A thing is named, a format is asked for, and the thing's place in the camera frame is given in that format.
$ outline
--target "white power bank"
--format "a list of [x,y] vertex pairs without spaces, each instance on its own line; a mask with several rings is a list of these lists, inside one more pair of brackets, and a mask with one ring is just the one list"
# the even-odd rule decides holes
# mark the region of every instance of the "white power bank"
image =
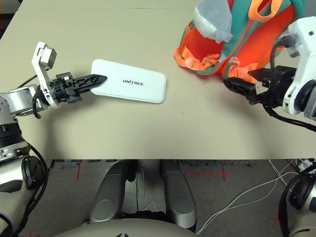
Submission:
[[100,86],[91,89],[96,95],[152,103],[164,100],[167,79],[162,73],[96,59],[92,63],[91,74],[108,78]]

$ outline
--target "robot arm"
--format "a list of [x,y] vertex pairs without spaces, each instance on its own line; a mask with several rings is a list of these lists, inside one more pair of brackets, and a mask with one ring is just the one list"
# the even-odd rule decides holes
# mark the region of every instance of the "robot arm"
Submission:
[[289,25],[288,32],[276,43],[276,46],[288,48],[291,57],[300,55],[297,69],[277,66],[249,72],[263,87],[268,88],[260,94],[257,94],[255,84],[239,78],[229,78],[224,80],[224,84],[229,90],[245,96],[250,104],[261,103],[270,111],[282,106],[291,115],[304,112],[305,117],[316,120],[315,42],[316,17],[298,19]]
[[[297,69],[277,66],[274,68],[274,50],[284,46],[291,57],[300,56]],[[239,78],[224,80],[225,86],[245,96],[250,104],[261,103],[269,115],[294,125],[316,132],[316,127],[302,121],[279,116],[273,109],[282,106],[291,115],[304,112],[304,116],[316,121],[316,17],[298,19],[288,27],[288,31],[273,46],[271,68],[249,72],[267,91],[257,94],[255,84]],[[315,169],[312,165],[304,171]],[[284,237],[312,237],[316,235],[316,175],[304,175],[302,171],[291,180],[280,200],[279,219]],[[290,204],[299,210],[296,221],[289,230],[287,225],[286,197],[288,190],[295,185],[289,196]]]
[[55,58],[55,50],[39,42],[32,65],[40,85],[32,84],[0,93],[0,233],[3,236],[18,234],[22,230],[45,189],[48,176],[40,154],[36,150],[37,157],[29,154],[34,148],[23,139],[16,116],[34,114],[40,118],[38,112],[48,106],[57,109],[62,102],[80,101],[81,93],[107,79],[101,75],[74,79],[70,73],[64,73],[50,80],[47,70],[53,67]]

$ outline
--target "gray carpet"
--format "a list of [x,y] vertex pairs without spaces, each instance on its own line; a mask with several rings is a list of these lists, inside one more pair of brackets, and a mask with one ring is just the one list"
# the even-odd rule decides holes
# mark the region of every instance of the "gray carpet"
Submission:
[[[159,177],[157,160],[143,160],[141,166],[145,171],[146,193],[141,171],[139,172],[139,209],[153,201],[158,210],[165,210],[163,183]],[[224,165],[222,166],[189,166],[182,164],[191,186],[197,206],[197,229],[214,212],[224,208],[241,192],[269,181],[276,177],[267,160],[252,161],[252,166]],[[285,160],[275,160],[278,169],[284,167]],[[50,237],[55,234],[78,227],[88,219],[91,206],[98,187],[113,162],[82,163],[78,176],[78,166],[56,163],[50,172],[47,190],[29,217],[21,237]],[[292,175],[285,177],[288,181]],[[271,189],[266,185],[242,197],[236,204],[252,201],[263,197]],[[208,228],[202,232],[202,237],[281,237],[276,219],[279,197],[284,185],[278,182],[273,193],[265,200],[229,210],[218,216]],[[126,182],[126,195],[123,211],[136,211],[135,182]],[[292,222],[296,211],[289,209],[289,221]]]

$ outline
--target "white table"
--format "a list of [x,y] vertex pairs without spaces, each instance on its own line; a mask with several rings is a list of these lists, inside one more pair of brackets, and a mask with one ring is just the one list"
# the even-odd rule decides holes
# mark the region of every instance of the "white table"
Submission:
[[[52,79],[64,72],[88,75],[97,58],[162,72],[168,79],[162,104],[86,93],[82,102],[41,112],[40,120],[19,118],[24,138],[47,159],[314,157],[315,133],[269,117],[261,105],[228,91],[217,76],[201,79],[177,66],[173,51],[196,3],[23,1],[0,41],[0,91],[34,74],[38,41],[57,51]],[[283,54],[276,62],[296,67],[297,60]]]

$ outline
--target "orange backpack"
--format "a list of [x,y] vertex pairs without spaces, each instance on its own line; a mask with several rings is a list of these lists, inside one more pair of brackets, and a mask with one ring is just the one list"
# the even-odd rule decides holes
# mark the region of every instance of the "orange backpack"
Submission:
[[233,17],[229,42],[204,38],[191,21],[174,57],[179,66],[200,75],[221,74],[255,82],[248,71],[268,64],[281,33],[305,16],[305,0],[228,0],[228,4]]

